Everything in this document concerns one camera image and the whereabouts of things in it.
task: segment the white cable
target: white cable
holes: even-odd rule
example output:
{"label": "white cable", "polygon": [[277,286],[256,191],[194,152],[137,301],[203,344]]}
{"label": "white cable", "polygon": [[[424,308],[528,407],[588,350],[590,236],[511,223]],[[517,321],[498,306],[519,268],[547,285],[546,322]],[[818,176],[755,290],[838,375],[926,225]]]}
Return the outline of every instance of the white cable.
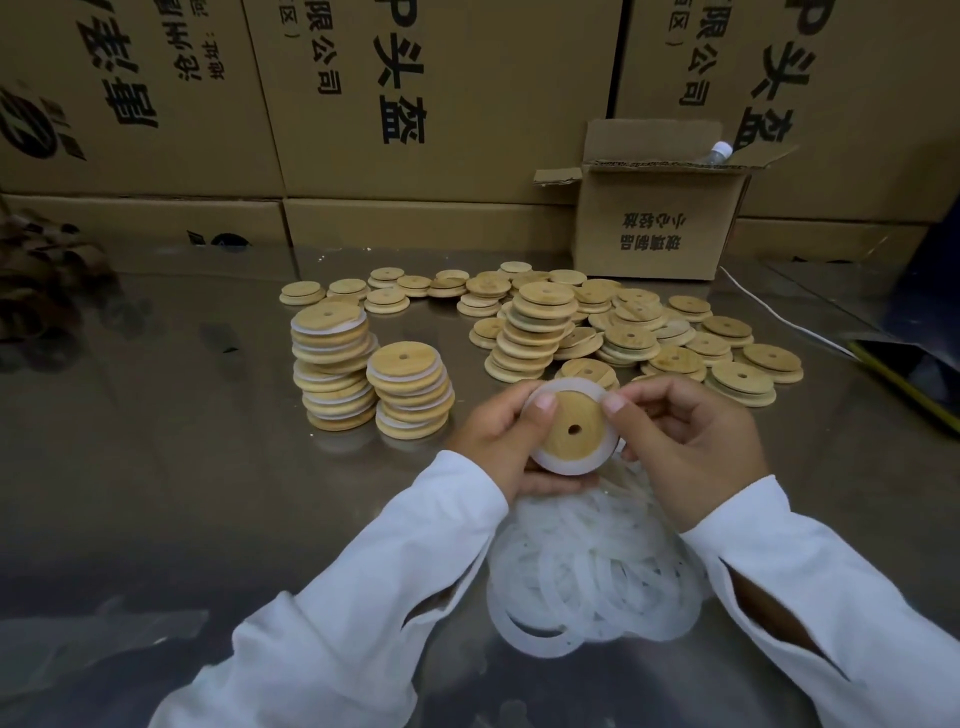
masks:
{"label": "white cable", "polygon": [[856,356],[853,354],[853,352],[851,352],[851,351],[850,351],[849,349],[847,349],[846,347],[842,347],[842,346],[840,346],[839,344],[830,341],[830,340],[827,339],[825,336],[821,336],[819,333],[816,333],[816,332],[814,332],[814,331],[811,331],[809,328],[804,328],[804,327],[802,327],[802,326],[798,326],[797,324],[793,324],[793,323],[787,321],[787,320],[784,319],[782,316],[780,316],[779,313],[777,313],[777,311],[775,311],[775,310],[774,310],[773,308],[771,308],[769,305],[767,305],[766,303],[764,303],[757,294],[751,293],[751,292],[748,291],[746,288],[744,288],[742,285],[740,285],[740,281],[737,280],[736,278],[734,278],[734,277],[730,274],[730,271],[728,271],[728,270],[727,270],[726,268],[724,268],[722,265],[720,266],[720,270],[723,271],[724,274],[727,276],[727,278],[729,278],[729,279],[731,280],[731,282],[733,283],[733,285],[735,285],[737,288],[739,288],[739,289],[740,289],[741,291],[743,291],[745,294],[747,294],[748,296],[750,296],[750,298],[752,298],[754,301],[756,301],[757,303],[759,303],[760,305],[762,305],[764,308],[766,308],[766,309],[770,312],[770,314],[771,314],[775,319],[777,319],[779,322],[781,322],[782,324],[787,324],[789,327],[791,327],[791,328],[799,331],[800,333],[805,333],[807,336],[812,336],[814,339],[816,339],[817,341],[819,341],[821,344],[826,344],[826,345],[829,346],[831,349],[836,349],[838,352],[844,354],[845,356],[848,356],[848,357],[851,358],[851,359],[856,359]]}

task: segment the white silicone ring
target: white silicone ring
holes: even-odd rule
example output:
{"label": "white silicone ring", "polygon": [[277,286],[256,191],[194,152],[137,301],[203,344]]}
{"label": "white silicone ring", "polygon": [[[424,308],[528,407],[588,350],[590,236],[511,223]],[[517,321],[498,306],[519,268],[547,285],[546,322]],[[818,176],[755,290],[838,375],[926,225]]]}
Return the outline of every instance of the white silicone ring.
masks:
{"label": "white silicone ring", "polygon": [[[551,379],[546,384],[538,387],[534,393],[527,398],[527,401],[523,404],[523,409],[529,407],[537,396],[548,392],[579,392],[582,395],[587,395],[587,397],[598,404],[607,395],[607,390],[596,382],[583,379],[579,376],[565,376],[562,379]],[[603,439],[600,441],[600,444],[597,445],[596,449],[587,457],[579,460],[561,460],[556,455],[551,455],[542,449],[534,450],[531,457],[535,463],[551,473],[558,475],[583,475],[584,473],[592,473],[606,463],[610,456],[613,455],[619,439],[616,430],[613,429],[610,422],[605,419]]]}

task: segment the open cardboard box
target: open cardboard box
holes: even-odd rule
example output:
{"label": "open cardboard box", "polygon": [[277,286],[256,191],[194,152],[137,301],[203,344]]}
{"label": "open cardboard box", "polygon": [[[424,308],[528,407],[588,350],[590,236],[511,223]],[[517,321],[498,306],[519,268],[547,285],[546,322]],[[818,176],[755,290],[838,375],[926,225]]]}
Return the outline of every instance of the open cardboard box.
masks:
{"label": "open cardboard box", "polygon": [[716,121],[597,119],[580,167],[534,184],[580,183],[573,264],[589,276],[711,280],[751,175],[795,147],[758,141],[706,165]]}

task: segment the white sleeve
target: white sleeve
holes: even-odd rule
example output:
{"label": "white sleeve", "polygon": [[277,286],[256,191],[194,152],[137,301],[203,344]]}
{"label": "white sleeve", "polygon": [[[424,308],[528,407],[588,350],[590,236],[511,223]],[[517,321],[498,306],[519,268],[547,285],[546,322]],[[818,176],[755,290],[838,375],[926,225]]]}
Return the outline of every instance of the white sleeve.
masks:
{"label": "white sleeve", "polygon": [[[479,467],[440,452],[302,592],[237,627],[233,657],[168,695],[151,728],[400,728],[417,702],[411,679],[423,645],[507,512]],[[404,623],[458,580],[441,609]]]}
{"label": "white sleeve", "polygon": [[[792,513],[772,475],[683,538],[727,611],[810,696],[825,728],[960,726],[960,643],[833,531]],[[789,610],[829,662],[747,617],[725,564]]]}

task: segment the plastic bottle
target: plastic bottle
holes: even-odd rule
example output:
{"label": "plastic bottle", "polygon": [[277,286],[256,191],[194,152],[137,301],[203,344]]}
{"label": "plastic bottle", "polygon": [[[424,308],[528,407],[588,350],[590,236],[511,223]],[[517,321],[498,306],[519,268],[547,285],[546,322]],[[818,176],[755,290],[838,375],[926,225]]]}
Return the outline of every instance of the plastic bottle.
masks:
{"label": "plastic bottle", "polygon": [[713,145],[713,149],[710,150],[710,153],[706,157],[697,159],[694,163],[716,166],[726,162],[731,154],[733,154],[733,147],[725,141],[718,141]]}

